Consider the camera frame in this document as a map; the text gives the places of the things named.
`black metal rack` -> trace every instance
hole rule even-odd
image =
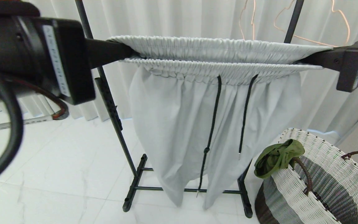
[[[77,9],[78,9],[78,13],[80,15],[81,18],[81,23],[82,26],[84,28],[84,32],[87,38],[92,39],[92,32],[91,32],[91,28],[88,22],[88,18],[85,12],[85,7],[84,4],[82,2],[82,0],[75,0],[76,5],[77,5]],[[287,34],[284,40],[284,43],[290,43],[292,40],[292,37],[294,35],[294,31],[297,25],[297,21],[299,19],[300,13],[301,13],[301,9],[303,6],[304,0],[297,0],[295,7],[294,7],[294,11],[292,13],[292,17],[291,17],[291,21],[287,30]],[[117,113],[117,106],[114,103],[114,100],[112,98],[111,92],[110,92],[110,88],[108,86],[108,82],[106,79],[106,75],[105,72],[103,70],[102,67],[98,67],[98,72],[100,75],[100,78],[95,78],[95,82],[98,86],[98,89],[101,93],[103,102],[107,108],[108,114],[110,116],[111,122],[114,126],[115,132],[118,136],[118,139],[121,143],[122,146],[122,150],[124,151],[125,157],[128,161],[129,167],[131,168],[131,171],[133,173],[133,181],[131,186],[129,187],[129,191],[128,194],[125,198],[124,201],[124,205],[122,206],[122,209],[124,210],[124,212],[127,212],[130,210],[133,199],[135,197],[136,191],[137,190],[163,190],[161,187],[145,187],[145,186],[139,186],[139,182],[140,179],[142,177],[143,171],[153,171],[152,168],[148,168],[145,167],[146,161],[147,161],[147,155],[143,154],[143,156],[140,158],[140,162],[139,162],[139,166],[136,169],[135,165],[133,163],[133,160],[131,158],[131,155],[129,153],[128,147],[125,143],[125,139],[124,136],[122,135],[122,124],[121,121],[118,117],[118,113]],[[246,178],[248,169],[250,167],[250,164],[248,165],[247,169],[244,171],[244,173],[237,179],[237,184],[238,184],[238,188],[239,190],[225,190],[223,193],[226,194],[240,194],[241,196],[241,200],[243,203],[243,207],[244,207],[244,213],[246,215],[246,217],[251,218],[253,215],[252,212],[252,208],[251,208],[251,204],[250,204],[250,199],[248,198],[248,193],[247,193],[247,189],[245,187],[244,184],[244,180]],[[184,190],[185,192],[197,192],[197,189],[189,189],[186,188]],[[200,192],[206,192],[206,189],[201,189],[199,190]]]

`white marble floor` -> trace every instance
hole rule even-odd
[[[6,122],[0,114],[0,123]],[[132,120],[124,120],[124,137],[137,167],[144,153]],[[0,131],[0,153],[9,131]],[[185,193],[180,208],[160,191],[138,191],[129,212],[123,200],[132,182],[110,121],[68,118],[25,127],[20,152],[0,176],[0,224],[256,224],[244,216],[239,195],[222,194],[203,210],[203,194]],[[152,172],[142,185],[158,186]],[[189,183],[196,188],[198,180]],[[261,180],[246,178],[251,203]]]

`black drawstring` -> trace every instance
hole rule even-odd
[[[212,141],[213,128],[215,127],[216,112],[218,110],[218,103],[219,103],[221,89],[222,89],[222,79],[220,78],[220,75],[219,75],[218,76],[218,93],[216,94],[215,107],[213,108],[211,132],[209,133],[208,145],[204,149],[203,165],[201,166],[201,174],[200,174],[200,184],[199,184],[199,188],[197,189],[196,197],[199,195],[199,192],[201,189],[201,184],[203,184],[203,172],[204,172],[205,160],[206,160],[206,155],[209,152],[209,147],[210,147],[211,141]]]
[[[240,160],[241,150],[243,148],[243,137],[244,137],[244,129],[246,127],[246,116],[247,116],[247,108],[248,108],[248,102],[250,101],[250,95],[251,95],[251,89],[252,85],[255,81],[255,79],[258,77],[258,74],[252,77],[250,86],[248,87],[248,93],[247,93],[247,99],[246,99],[246,105],[244,108],[244,116],[243,116],[243,127],[241,128],[241,139],[240,139],[240,148],[238,149],[238,159]]]

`green cloth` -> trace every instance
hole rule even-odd
[[[291,161],[305,153],[303,145],[294,139],[288,139],[281,144],[274,144],[263,150],[255,162],[255,175],[260,178],[270,177],[278,169],[287,169],[288,164],[293,166]]]

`laundry basket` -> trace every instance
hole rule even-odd
[[[287,129],[279,143],[296,139],[305,148],[301,162],[310,174],[312,190],[306,189],[307,175],[299,164],[281,169],[263,181],[255,200],[260,223],[311,224],[358,223],[358,164],[344,153],[309,132]]]

